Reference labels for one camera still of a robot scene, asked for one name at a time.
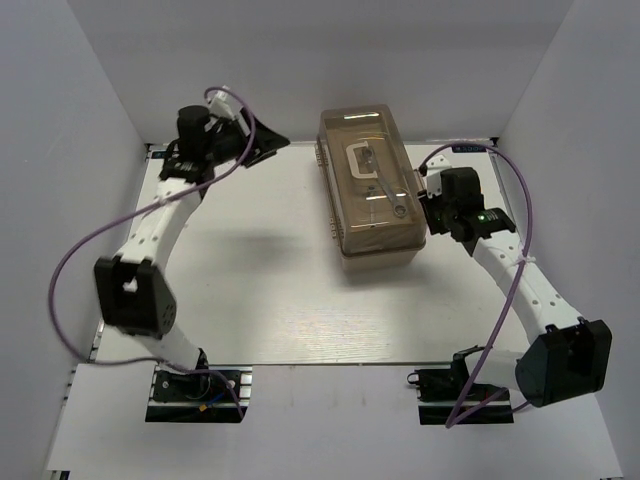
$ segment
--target white backdrop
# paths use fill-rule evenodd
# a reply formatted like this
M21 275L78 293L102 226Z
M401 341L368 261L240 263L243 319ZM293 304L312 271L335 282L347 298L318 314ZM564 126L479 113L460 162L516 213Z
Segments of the white backdrop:
M598 400L632 479L640 478L638 18L637 0L576 0L501 142L532 190L540 266L578 310L613 332Z
M0 2L0 465L40 478L73 359L46 314L65 251L132 207L144 148L64 0ZM89 351L97 327L97 239L63 274L65 330Z
M407 141L499 135L571 0L69 3L146 142L222 83L295 140L388 103Z

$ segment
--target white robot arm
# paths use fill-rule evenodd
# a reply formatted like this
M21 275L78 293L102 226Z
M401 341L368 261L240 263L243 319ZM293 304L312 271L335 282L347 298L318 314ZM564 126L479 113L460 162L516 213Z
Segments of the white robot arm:
M506 296L521 258L522 242L501 209L485 209L472 168L452 168L442 155L426 164L420 194L432 234L451 233L495 280ZM604 385L611 331L602 320L589 322L527 261L513 300L531 347L525 353L492 350L476 383L520 390L541 407L596 392ZM480 360L483 347L454 355L451 373L460 388Z
M243 109L240 114L248 124L247 112ZM255 125L253 149L243 162L245 167L289 144L259 121ZM177 127L179 138L165 153L155 201L213 179L215 168L237 158L249 139L224 92L218 92L208 108L182 108ZM104 322L133 336L155 357L186 370L206 367L206 355L175 323L177 304L163 274L180 232L205 193L195 191L148 213L115 256L100 258L94 267Z

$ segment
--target purple cable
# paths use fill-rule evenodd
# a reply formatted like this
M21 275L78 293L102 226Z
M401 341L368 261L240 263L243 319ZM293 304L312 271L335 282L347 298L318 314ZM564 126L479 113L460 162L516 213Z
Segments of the purple cable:
M191 188L188 188L188 189L183 190L183 191L181 191L179 193L176 193L176 194L171 195L169 197L166 197L166 198L164 198L162 200L154 202L154 203L152 203L150 205L147 205L146 207L142 207L139 210L136 210L135 212L132 212L132 213L129 213L129 214L123 216L123 217L117 218L117 219L113 220L112 222L109 222L105 226L100 227L97 230L91 232L90 234L88 234L85 237L83 237L78 243L76 243L73 247L71 247L67 253L64 254L62 259L60 260L60 262L56 266L55 270L53 271L53 275L51 276L51 280L49 282L49 292L47 294L47 307L48 307L48 310L49 310L49 319L51 320L51 324L53 325L53 329L55 330L56 335L60 339L60 342L62 342L62 344L67 348L67 350L69 350L69 352L75 358L77 358L78 360L83 361L86 358L80 352L80 350L78 348L76 348L75 345L73 345L71 340L69 340L67 335L62 331L62 326L60 325L60 320L58 319L58 314L57 314L56 306L55 306L56 285L57 285L58 280L60 278L60 273L62 272L62 269L67 264L69 259L78 250L80 250L80 248L82 248L85 244L87 244L88 242L90 242L91 240L96 238L98 235L106 232L107 230L111 230L112 228L117 227L118 225L122 225L123 223L128 222L129 220L131 220L131 219L133 219L135 217L138 217L140 215L144 215L145 213L157 210L158 208L162 207L163 205L165 205L165 204L167 204L169 202L174 202L174 201L179 200L179 199L181 199L181 198L183 198L183 197L185 197L187 195L190 195L191 193L203 190L205 188L210 187L214 183L218 183L219 181L224 180L229 175L231 175L234 171L236 171L236 169L240 165L242 165L242 162L245 161L245 159L247 158L247 156L251 152L251 150L253 148L253 141L254 141L255 135L256 135L256 120L255 120L255 117L253 116L253 113L251 112L251 109L249 108L247 103L242 98L240 98L237 94L233 93L231 90L229 90L229 89L227 89L225 87L209 87L209 88L207 88L205 90L205 93L204 93L205 100L208 99L209 93L211 93L213 91L225 92L228 95L231 95L231 97L233 97L240 105L242 105L242 107L247 112L247 116L249 117L249 130L250 130L249 140L247 142L246 148L242 152L242 155L240 155L240 157L238 157L238 159L233 164L233 166L229 170L227 170L226 172L221 174L220 176L215 177L212 180L209 180L208 182L202 183L200 185L194 185ZM222 375L220 372L216 371L216 370L208 370L208 369L189 370L188 368L184 368L184 367L182 367L180 365L173 365L173 364L171 364L170 362L168 362L167 360L165 360L165 359L163 359L161 357L152 357L152 356L131 358L129 360L115 360L115 361L97 361L96 360L96 361L92 362L90 365L97 365L97 366L100 366L100 367L117 367L117 366L122 366L122 365L132 365L134 363L140 363L140 362L157 362L157 363L160 363L160 364L167 365L168 367L170 367L170 368L172 368L172 369L174 369L174 370L176 370L176 371L178 371L180 373L187 374L187 375L207 374L207 375L213 375L213 376L219 378L220 380L222 380L222 382L225 384L225 386L227 387L227 389L231 393L231 396L233 397L233 401L236 404L236 408L238 409L238 413L240 414L240 418L241 419L243 418L242 408L240 406L240 400L238 399L238 396L236 395L236 392L233 390L233 387L231 386L231 384L229 383L227 378L224 375Z
M424 159L424 161L420 165L420 168L424 168L427 162L431 160L434 156L436 156L438 153L440 153L441 151L447 148L454 148L454 147L486 148L487 150L495 153L500 158L502 158L505 162L507 162L509 167L511 167L511 170L513 170L513 173L515 173L516 177L518 177L518 181L520 182L520 186L522 187L522 191L524 193L524 199L527 205L527 232L524 240L524 245L522 246L522 256L526 258L527 255L529 255L529 248L531 247L531 239L533 235L533 206L531 202L531 194L529 193L529 188L527 187L527 182L525 182L522 172L518 169L516 164L506 154L500 152L500 150L498 150L497 148L490 147L488 145L483 145L481 143L474 143L474 142L454 142L454 143L448 143L446 145L442 145L441 147L436 148L433 152L431 152L427 156L427 158ZM467 395L471 390L473 382L475 382L476 378L478 377L478 374L480 373L480 370L482 369L482 366L486 362L487 357L489 356L489 352L493 348L493 344L495 343L496 338L498 338L500 329L502 328L502 325L504 324L504 321L507 318L507 314L509 313L509 309L513 304L513 299L515 297L516 291L518 290L520 279L522 278L522 274L524 273L524 267L526 266L526 263L527 263L526 260L522 260L518 263L518 269L516 270L516 274L513 277L513 283L511 284L511 288L509 288L509 292L507 293L504 306L502 307L502 311L500 312L500 316L498 317L498 321L496 322L495 327L493 327L493 331L489 336L489 340L487 340L487 344L485 345L484 350L480 354L480 359L478 360L478 363L473 369L473 372L471 372L471 375L469 375L469 379L467 380L467 383L465 383L464 387L462 388L462 391L458 396L458 400L456 400L456 403L453 406L453 410L451 410L451 413L449 414L449 418L447 418L447 422L445 424L447 428L453 427L458 422L460 422L461 420L464 420L469 415L477 412L482 407L487 405L489 402L492 402L493 400L498 398L500 394L504 393L504 390L501 390L500 392L495 393L494 395L490 396L486 400L483 400L478 405L475 405L474 407L466 410L461 415L458 415L458 412L460 411L460 407L462 407L462 403L464 402L465 398L467 398ZM517 408L522 409L525 406L526 405L523 404Z

